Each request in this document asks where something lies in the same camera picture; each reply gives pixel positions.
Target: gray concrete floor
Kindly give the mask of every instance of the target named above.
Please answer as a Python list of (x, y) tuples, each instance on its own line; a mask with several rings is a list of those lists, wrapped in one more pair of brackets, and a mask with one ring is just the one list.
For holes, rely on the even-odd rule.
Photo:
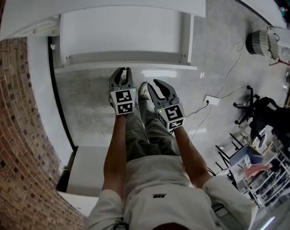
[[(205, 106), (203, 98), (206, 94), (216, 96), (220, 92), (229, 70), (241, 54), (234, 51), (234, 44), (244, 42), (248, 25), (260, 22), (250, 25), (249, 32), (264, 28), (260, 18), (234, 0), (206, 0), (206, 4), (206, 18), (195, 17), (194, 21), (191, 64), (198, 70), (133, 69), (137, 87), (143, 81), (152, 82), (154, 78), (171, 84), (186, 115)], [(218, 97), (250, 85), (261, 97), (269, 96), (277, 104), (282, 104), (286, 95), (283, 89), (286, 68), (268, 64), (268, 58), (250, 55), (244, 47)], [(108, 102), (108, 80), (114, 71), (93, 69), (56, 74), (61, 104), (75, 145), (108, 147), (115, 118)], [(222, 99), (218, 106), (211, 108), (209, 105), (186, 118), (184, 127), (192, 138), (198, 125), (211, 111), (192, 140), (209, 166), (219, 158), (215, 145), (227, 147), (231, 142), (229, 133), (239, 131), (234, 121), (241, 112), (233, 107), (233, 102), (244, 102), (247, 95), (249, 91), (242, 88)]]

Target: brick wall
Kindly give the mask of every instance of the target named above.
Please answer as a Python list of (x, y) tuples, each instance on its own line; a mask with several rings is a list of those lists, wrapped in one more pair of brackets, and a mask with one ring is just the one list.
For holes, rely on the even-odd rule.
[[(5, 0), (0, 0), (0, 21)], [(55, 186), (59, 159), (35, 108), (26, 38), (0, 42), (0, 229), (74, 229), (85, 217)]]

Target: white t-shirt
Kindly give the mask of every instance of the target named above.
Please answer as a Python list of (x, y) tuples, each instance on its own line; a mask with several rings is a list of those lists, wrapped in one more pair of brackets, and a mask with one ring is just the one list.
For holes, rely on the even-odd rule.
[(86, 229), (112, 230), (124, 222), (131, 230), (152, 230), (165, 223), (177, 223), (191, 230), (220, 230), (212, 200), (223, 204), (245, 229), (253, 223), (256, 205), (226, 177), (213, 177), (202, 189), (195, 188), (181, 157), (146, 156), (127, 163), (124, 204), (116, 192), (103, 190)]

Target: power strip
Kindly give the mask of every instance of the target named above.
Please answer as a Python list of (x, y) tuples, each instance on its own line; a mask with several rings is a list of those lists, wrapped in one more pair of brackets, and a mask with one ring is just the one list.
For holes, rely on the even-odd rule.
[(220, 102), (220, 99), (214, 96), (210, 96), (210, 95), (205, 95), (204, 96), (204, 100), (203, 102), (207, 103), (207, 101), (209, 101), (209, 104), (212, 105), (218, 105), (218, 103)]

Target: black curved edge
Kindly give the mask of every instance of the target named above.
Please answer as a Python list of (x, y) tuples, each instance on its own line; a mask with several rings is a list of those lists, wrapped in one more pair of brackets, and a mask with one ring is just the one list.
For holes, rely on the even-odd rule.
[(252, 13), (256, 14), (258, 17), (260, 17), (266, 24), (268, 25), (272, 25), (268, 20), (266, 20), (261, 14), (259, 14), (257, 11), (255, 11), (253, 8), (249, 7), (246, 3), (244, 3), (241, 0), (234, 0), (236, 2), (238, 2), (239, 4), (243, 5), (244, 7), (246, 7), (247, 9), (249, 9)]
[(54, 90), (54, 95), (55, 95), (55, 100), (56, 100), (56, 105), (59, 111), (59, 115), (63, 124), (63, 128), (65, 130), (65, 133), (67, 135), (68, 141), (73, 149), (74, 154), (76, 154), (78, 146), (75, 146), (73, 139), (69, 133), (69, 129), (67, 127), (67, 122), (64, 117), (61, 101), (60, 101), (60, 96), (57, 88), (57, 83), (56, 83), (56, 76), (55, 76), (55, 69), (54, 69), (54, 61), (53, 61), (53, 50), (51, 49), (50, 45), (53, 44), (53, 38), (51, 36), (47, 37), (47, 45), (48, 45), (48, 59), (49, 59), (49, 68), (50, 68), (50, 78), (51, 78), (51, 83), (53, 86)]

